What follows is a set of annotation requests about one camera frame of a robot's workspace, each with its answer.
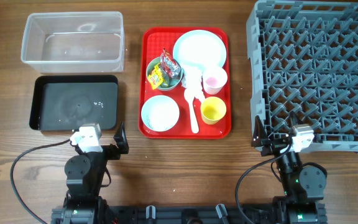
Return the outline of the red silver snack wrapper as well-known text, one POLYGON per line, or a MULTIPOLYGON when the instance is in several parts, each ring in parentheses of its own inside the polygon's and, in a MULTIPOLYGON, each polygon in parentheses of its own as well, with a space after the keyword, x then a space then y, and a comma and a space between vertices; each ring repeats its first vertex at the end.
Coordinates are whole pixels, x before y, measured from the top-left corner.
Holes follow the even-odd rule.
POLYGON ((179 77, 181 66, 165 48, 160 55, 160 65, 170 78, 179 77))

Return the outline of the white napkin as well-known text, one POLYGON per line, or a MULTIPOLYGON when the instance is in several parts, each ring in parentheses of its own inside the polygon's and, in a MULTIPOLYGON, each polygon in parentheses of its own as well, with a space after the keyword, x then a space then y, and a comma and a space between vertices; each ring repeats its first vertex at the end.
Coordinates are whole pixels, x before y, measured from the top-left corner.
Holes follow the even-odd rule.
POLYGON ((202 87, 202 71, 194 66, 184 64, 182 66, 183 78, 182 86, 189 90, 190 93, 201 103, 204 102, 205 96, 202 87))

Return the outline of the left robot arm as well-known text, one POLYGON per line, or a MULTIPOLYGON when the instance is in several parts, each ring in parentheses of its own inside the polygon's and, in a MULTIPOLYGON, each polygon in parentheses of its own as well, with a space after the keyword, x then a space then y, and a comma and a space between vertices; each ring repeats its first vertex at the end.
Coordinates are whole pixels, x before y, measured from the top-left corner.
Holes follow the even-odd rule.
POLYGON ((103 177, 109 175, 107 161, 119 160, 129 153, 124 123, 115 133, 115 144, 99 143, 101 128, 97 123, 84 124, 70 137, 78 153, 65 164, 68 192, 61 212, 55 211, 52 223, 117 223, 118 218, 99 192, 107 187, 103 177))

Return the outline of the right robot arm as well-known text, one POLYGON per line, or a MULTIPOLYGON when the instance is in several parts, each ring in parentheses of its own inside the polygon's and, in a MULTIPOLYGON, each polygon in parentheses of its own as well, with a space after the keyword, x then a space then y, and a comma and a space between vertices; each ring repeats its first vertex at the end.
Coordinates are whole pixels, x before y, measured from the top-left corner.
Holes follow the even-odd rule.
POLYGON ((268 137, 261 119, 255 117, 251 145, 261 147, 261 156, 273 156, 284 196, 274 197, 271 204, 246 205, 243 211, 254 223, 326 223, 324 198, 328 173, 313 162, 302 163, 300 151, 314 139, 310 125, 290 113, 290 132, 284 137, 268 137))

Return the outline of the light blue bowl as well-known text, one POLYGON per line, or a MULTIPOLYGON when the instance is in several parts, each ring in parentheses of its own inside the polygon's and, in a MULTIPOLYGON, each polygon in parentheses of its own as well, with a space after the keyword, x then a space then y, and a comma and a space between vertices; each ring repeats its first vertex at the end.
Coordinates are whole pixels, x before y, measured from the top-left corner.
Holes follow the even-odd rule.
POLYGON ((141 119, 147 128, 156 132, 164 132, 173 128, 180 117, 177 103, 165 95, 149 98, 141 109, 141 119))

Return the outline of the yellow snack wrapper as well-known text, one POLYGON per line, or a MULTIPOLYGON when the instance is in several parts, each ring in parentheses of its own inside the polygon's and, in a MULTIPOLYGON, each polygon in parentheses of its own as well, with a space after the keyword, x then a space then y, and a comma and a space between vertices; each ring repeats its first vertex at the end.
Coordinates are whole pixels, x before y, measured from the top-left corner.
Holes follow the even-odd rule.
POLYGON ((158 88, 165 81, 160 63, 154 66, 154 69, 152 70, 151 74, 148 75, 147 79, 153 90, 158 88))

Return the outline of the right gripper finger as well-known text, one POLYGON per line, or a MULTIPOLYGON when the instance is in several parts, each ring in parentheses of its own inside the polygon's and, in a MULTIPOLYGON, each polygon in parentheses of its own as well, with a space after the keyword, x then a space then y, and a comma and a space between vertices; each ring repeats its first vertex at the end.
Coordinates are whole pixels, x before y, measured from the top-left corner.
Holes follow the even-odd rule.
POLYGON ((269 144, 270 139, 265 132, 265 128, 263 123, 260 120, 260 117, 257 115, 255 117, 255 124, 254 124, 254 133, 252 136, 252 144, 269 144))
POLYGON ((290 112, 289 115, 290 119, 290 126, 291 126, 291 134, 295 134, 295 128, 297 128, 299 125, 303 124, 302 120, 296 115, 294 111, 290 112))

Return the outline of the light blue plate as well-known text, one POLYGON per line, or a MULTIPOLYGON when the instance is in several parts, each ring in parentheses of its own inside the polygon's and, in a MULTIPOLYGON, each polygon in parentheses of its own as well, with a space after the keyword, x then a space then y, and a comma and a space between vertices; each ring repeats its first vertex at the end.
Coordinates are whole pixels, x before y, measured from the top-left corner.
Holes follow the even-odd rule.
POLYGON ((175 42, 173 58, 180 65, 190 65, 204 70, 208 66, 223 67, 227 59, 227 50, 218 35, 206 30, 191 30, 175 42))

